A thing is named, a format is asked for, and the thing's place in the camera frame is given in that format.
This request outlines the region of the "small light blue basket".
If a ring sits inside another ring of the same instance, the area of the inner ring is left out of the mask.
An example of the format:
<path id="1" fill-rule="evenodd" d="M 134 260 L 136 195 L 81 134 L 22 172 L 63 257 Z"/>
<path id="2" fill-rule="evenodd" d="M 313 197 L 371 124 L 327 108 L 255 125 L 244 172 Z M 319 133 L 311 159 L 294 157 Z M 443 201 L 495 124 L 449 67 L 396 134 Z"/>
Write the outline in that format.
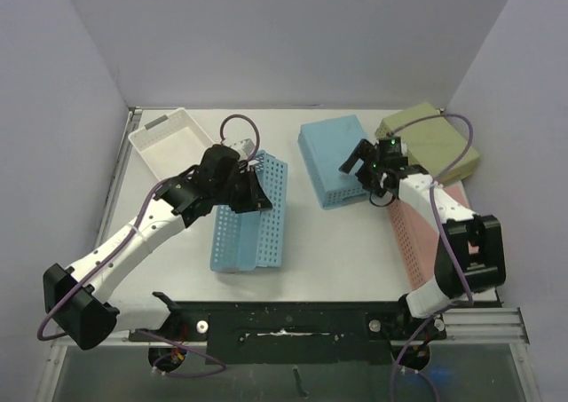
<path id="1" fill-rule="evenodd" d="M 355 114 L 300 126 L 298 146 L 323 209 L 360 201 L 367 194 L 355 176 L 339 170 L 361 139 L 367 134 Z"/>

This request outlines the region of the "large light blue basket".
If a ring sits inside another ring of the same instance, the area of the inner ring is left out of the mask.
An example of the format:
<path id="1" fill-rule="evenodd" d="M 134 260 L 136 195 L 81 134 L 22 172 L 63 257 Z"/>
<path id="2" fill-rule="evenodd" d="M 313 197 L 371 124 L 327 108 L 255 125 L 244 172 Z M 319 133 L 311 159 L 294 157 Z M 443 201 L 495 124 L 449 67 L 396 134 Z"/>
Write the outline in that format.
<path id="1" fill-rule="evenodd" d="M 272 208 L 246 214 L 236 214 L 227 206 L 217 208 L 209 261 L 213 272 L 281 267 L 288 165 L 261 150 L 256 155 L 256 173 Z"/>

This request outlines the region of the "olive green plastic basket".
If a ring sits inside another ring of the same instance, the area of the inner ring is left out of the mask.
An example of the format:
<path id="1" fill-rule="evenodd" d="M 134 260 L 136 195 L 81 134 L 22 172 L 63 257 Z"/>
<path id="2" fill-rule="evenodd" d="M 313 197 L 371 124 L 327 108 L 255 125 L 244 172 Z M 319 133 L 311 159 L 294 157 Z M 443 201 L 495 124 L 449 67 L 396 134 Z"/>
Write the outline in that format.
<path id="1" fill-rule="evenodd" d="M 440 184 L 450 185 L 473 174 L 480 162 L 480 154 L 470 146 L 461 160 L 444 176 L 439 177 L 438 174 L 463 151 L 468 139 L 438 114 L 439 111 L 428 102 L 409 107 L 383 118 L 375 131 L 375 137 L 384 138 L 403 124 L 435 115 L 435 118 L 415 123 L 396 135 L 406 144 L 410 164 L 423 166 Z"/>

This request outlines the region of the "white perforated plastic basket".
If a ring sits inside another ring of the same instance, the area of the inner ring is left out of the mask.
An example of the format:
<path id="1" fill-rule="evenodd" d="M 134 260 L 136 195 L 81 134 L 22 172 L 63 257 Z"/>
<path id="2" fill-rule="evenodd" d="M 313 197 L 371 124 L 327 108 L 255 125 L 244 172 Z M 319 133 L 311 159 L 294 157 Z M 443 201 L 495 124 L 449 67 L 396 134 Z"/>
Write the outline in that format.
<path id="1" fill-rule="evenodd" d="M 152 174 L 163 180 L 199 164 L 215 140 L 184 108 L 153 119 L 128 139 Z"/>

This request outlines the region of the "pink perforated plastic basket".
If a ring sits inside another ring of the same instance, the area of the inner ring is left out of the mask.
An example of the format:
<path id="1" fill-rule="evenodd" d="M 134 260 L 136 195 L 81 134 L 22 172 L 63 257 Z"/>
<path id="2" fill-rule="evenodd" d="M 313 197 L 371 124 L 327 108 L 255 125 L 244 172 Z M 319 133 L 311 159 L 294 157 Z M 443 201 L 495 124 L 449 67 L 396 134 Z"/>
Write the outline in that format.
<path id="1" fill-rule="evenodd" d="M 431 177 L 412 177 L 402 186 L 403 199 L 387 208 L 412 290 L 434 275 L 439 230 L 430 203 L 431 187 Z"/>

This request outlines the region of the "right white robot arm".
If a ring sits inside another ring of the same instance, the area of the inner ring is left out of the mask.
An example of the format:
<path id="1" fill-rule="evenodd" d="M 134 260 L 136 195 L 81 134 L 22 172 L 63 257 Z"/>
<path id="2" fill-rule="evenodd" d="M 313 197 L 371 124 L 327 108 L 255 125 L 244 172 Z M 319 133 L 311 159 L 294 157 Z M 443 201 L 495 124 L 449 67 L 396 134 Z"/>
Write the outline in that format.
<path id="1" fill-rule="evenodd" d="M 423 166 L 411 165 L 401 138 L 361 139 L 339 170 L 348 174 L 357 162 L 355 177 L 365 191 L 402 201 L 438 233 L 433 277 L 405 295 L 407 309 L 395 317 L 401 336 L 416 338 L 426 329 L 427 317 L 505 282 L 500 221 L 464 207 Z"/>

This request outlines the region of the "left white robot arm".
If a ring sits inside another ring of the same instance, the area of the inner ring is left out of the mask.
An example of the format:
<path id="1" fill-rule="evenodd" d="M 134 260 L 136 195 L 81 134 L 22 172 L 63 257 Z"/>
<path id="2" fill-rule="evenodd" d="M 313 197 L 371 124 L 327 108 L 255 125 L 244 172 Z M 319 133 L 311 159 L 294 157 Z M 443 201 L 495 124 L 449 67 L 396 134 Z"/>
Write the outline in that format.
<path id="1" fill-rule="evenodd" d="M 200 163 L 158 182 L 137 215 L 89 255 L 68 267 L 53 264 L 43 274 L 46 319 L 82 350 L 101 344 L 122 312 L 110 303 L 118 285 L 168 239 L 207 216 L 216 206 L 236 214 L 270 210 L 253 161 L 215 144 Z"/>

